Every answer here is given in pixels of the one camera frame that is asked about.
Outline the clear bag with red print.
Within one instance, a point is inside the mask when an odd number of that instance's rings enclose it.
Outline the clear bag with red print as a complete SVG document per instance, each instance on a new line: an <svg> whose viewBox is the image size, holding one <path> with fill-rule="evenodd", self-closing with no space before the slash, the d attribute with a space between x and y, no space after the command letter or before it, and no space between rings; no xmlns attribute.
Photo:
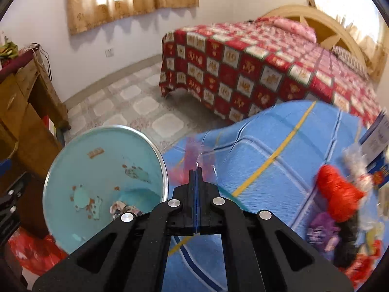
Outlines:
<svg viewBox="0 0 389 292"><path fill-rule="evenodd" d="M374 184L371 174L367 171L367 160L361 145L355 142L345 148L343 159L352 183L365 194L372 191Z"/></svg>

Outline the red patterned bedspread bed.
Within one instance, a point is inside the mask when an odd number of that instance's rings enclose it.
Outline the red patterned bedspread bed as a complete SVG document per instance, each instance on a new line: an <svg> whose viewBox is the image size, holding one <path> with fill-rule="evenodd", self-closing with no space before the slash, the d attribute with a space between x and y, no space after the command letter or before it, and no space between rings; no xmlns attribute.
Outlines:
<svg viewBox="0 0 389 292"><path fill-rule="evenodd" d="M273 18L179 28L164 35L161 48L161 93L185 89L230 122L290 100L332 104L365 126L380 113L365 78Z"/></svg>

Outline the wall power socket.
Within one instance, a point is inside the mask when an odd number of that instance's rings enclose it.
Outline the wall power socket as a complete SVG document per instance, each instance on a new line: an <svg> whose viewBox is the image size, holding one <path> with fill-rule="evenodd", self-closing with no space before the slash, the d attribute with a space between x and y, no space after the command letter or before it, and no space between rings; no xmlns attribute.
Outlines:
<svg viewBox="0 0 389 292"><path fill-rule="evenodd" d="M114 56L114 50L113 48L109 48L105 51L106 57L113 57Z"/></svg>

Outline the back window beige curtain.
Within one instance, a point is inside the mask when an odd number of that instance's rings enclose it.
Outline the back window beige curtain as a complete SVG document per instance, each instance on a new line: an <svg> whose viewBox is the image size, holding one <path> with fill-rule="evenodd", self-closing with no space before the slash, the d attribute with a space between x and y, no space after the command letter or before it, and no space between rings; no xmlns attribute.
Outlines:
<svg viewBox="0 0 389 292"><path fill-rule="evenodd" d="M367 73L378 84L388 58L388 27L373 0L307 0L342 25L358 44Z"/></svg>

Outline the green cloth on desk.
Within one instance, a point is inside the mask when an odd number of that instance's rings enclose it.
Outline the green cloth on desk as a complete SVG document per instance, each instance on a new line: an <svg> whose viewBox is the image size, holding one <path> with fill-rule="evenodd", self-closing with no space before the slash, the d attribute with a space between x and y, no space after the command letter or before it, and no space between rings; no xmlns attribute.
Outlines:
<svg viewBox="0 0 389 292"><path fill-rule="evenodd" d="M13 60L16 57L18 57L18 45L13 42L6 42L3 46L1 46L1 64Z"/></svg>

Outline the striped pillow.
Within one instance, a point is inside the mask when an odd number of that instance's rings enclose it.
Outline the striped pillow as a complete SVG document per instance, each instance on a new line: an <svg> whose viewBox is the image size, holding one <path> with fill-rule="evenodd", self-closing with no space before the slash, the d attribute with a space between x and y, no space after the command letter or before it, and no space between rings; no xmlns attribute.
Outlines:
<svg viewBox="0 0 389 292"><path fill-rule="evenodd" d="M346 64L351 70L357 73L361 78L368 79L367 69L365 64L362 63L356 56L354 56L348 50L340 47L333 46L331 49L332 53L341 60L344 64Z"/></svg>

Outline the red foam fruit net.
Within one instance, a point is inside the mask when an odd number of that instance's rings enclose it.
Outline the red foam fruit net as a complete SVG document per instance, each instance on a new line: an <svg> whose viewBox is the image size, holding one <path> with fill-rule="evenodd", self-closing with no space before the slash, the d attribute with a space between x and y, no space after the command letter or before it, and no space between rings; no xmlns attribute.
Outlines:
<svg viewBox="0 0 389 292"><path fill-rule="evenodd" d="M317 188L327 200L327 212L337 223L349 220L359 209L365 192L354 187L331 165L323 165L317 174Z"/></svg>

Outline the red plastic bag on floor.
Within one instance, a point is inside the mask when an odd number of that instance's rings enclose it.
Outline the red plastic bag on floor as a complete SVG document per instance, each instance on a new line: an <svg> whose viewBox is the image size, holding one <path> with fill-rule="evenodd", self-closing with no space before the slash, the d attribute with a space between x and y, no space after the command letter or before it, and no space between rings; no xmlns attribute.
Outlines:
<svg viewBox="0 0 389 292"><path fill-rule="evenodd" d="M7 243L20 265L39 276L68 256L51 235L40 239L23 228L18 228Z"/></svg>

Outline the pink plastic bag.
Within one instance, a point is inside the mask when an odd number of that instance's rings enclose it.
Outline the pink plastic bag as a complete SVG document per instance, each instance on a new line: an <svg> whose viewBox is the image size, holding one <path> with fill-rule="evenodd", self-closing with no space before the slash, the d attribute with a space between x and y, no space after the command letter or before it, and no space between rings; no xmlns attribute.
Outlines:
<svg viewBox="0 0 389 292"><path fill-rule="evenodd" d="M167 161L169 184L172 187L187 184L190 171L198 168L202 169L205 182L216 183L215 152L195 137L188 137L184 140L183 152L178 161Z"/></svg>

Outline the tall white milk carton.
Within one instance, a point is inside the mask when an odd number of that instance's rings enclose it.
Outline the tall white milk carton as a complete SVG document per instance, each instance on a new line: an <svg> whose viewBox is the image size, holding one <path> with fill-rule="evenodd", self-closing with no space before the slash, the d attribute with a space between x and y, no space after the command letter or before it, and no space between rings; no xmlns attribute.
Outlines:
<svg viewBox="0 0 389 292"><path fill-rule="evenodd" d="M384 109L374 123L359 140L367 164L372 163L388 146L389 121L388 112Z"/></svg>

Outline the black foam net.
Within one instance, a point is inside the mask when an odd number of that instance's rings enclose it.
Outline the black foam net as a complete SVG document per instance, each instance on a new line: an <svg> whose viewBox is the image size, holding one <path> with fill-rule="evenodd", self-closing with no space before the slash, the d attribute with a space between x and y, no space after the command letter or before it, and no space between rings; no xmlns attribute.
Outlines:
<svg viewBox="0 0 389 292"><path fill-rule="evenodd" d="M356 246L358 236L358 218L356 212L347 221L337 223L339 231L337 235L340 238L339 243L334 249L334 265L341 269L348 268L356 259L359 248Z"/></svg>

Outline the blue Look milk carton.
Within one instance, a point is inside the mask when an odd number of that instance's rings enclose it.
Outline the blue Look milk carton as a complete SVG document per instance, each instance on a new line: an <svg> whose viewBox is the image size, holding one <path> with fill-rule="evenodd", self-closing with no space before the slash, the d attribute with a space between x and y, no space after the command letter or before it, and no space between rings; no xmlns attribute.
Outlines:
<svg viewBox="0 0 389 292"><path fill-rule="evenodd" d="M380 189L388 182L388 160L384 153L379 154L368 166L368 173L371 174L374 186Z"/></svg>

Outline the brown wooden desk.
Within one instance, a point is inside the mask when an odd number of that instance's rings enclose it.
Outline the brown wooden desk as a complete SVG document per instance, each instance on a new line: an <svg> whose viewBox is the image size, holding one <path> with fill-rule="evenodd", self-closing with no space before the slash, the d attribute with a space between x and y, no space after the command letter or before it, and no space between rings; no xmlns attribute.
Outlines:
<svg viewBox="0 0 389 292"><path fill-rule="evenodd" d="M11 161L1 177L1 193L24 172L31 174L17 212L21 226L38 238L49 233L42 206L44 182L62 149L44 117L58 129L71 127L40 50L29 49L1 69L1 160Z"/></svg>

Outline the purple snack wrapper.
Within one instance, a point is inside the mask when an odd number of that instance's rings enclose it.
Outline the purple snack wrapper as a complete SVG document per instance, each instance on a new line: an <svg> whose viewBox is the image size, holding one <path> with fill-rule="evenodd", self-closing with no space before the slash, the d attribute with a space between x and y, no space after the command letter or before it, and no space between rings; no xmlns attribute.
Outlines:
<svg viewBox="0 0 389 292"><path fill-rule="evenodd" d="M339 243L340 228L328 212L316 215L307 228L307 242L319 252L333 251Z"/></svg>

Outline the orange blue snack wrapper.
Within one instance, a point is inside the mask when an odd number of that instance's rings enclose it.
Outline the orange blue snack wrapper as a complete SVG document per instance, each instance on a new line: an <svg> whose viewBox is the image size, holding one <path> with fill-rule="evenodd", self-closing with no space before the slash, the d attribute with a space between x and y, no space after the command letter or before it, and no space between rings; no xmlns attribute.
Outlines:
<svg viewBox="0 0 389 292"><path fill-rule="evenodd" d="M371 275L374 263L381 257L381 250L382 241L378 239L370 246L363 244L359 247L356 259L344 270L355 289Z"/></svg>

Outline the light blue trash bin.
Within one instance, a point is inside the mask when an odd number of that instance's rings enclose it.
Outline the light blue trash bin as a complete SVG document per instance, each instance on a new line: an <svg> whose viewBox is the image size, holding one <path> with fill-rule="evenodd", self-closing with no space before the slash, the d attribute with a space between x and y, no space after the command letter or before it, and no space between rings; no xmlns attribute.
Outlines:
<svg viewBox="0 0 389 292"><path fill-rule="evenodd" d="M71 254L112 222L117 201L143 214L168 198L157 146L130 127L98 127L72 139L46 176L43 212L49 233Z"/></svg>

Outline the cream wooden headboard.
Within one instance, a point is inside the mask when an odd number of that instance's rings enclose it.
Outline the cream wooden headboard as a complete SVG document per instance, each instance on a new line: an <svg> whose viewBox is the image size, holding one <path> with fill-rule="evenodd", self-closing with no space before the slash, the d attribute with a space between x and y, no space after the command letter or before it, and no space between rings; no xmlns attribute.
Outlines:
<svg viewBox="0 0 389 292"><path fill-rule="evenodd" d="M283 17L313 28L317 42L324 49L340 46L355 56L367 69L365 58L356 41L340 23L318 9L304 5L284 5L273 9L262 17Z"/></svg>

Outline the pink floral pillow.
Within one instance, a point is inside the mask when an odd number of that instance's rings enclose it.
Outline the pink floral pillow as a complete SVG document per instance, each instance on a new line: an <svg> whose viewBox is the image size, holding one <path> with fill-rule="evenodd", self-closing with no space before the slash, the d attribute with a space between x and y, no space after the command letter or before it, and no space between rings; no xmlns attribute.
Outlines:
<svg viewBox="0 0 389 292"><path fill-rule="evenodd" d="M278 16L259 17L255 20L255 23L261 22L271 24L292 34L299 35L312 43L317 42L315 29L311 28L308 24Z"/></svg>

